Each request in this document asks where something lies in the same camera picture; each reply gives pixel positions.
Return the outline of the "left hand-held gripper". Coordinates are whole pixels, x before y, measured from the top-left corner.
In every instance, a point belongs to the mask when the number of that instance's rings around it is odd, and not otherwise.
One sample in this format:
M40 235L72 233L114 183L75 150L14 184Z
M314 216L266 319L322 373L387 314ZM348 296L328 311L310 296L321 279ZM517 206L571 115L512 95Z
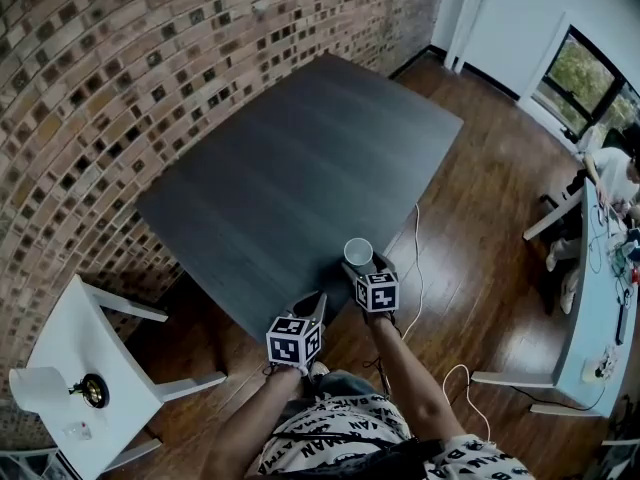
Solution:
M315 291L291 303L266 333L269 361L306 367L322 346L327 294Z

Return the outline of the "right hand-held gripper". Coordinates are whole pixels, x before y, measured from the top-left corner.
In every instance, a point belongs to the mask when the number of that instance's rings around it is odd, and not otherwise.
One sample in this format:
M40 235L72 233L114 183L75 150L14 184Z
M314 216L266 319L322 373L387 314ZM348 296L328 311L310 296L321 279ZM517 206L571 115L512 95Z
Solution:
M350 263L341 267L355 282L355 301L368 313L393 312L399 308L399 281L395 264L374 251L372 263L376 273L360 274Z

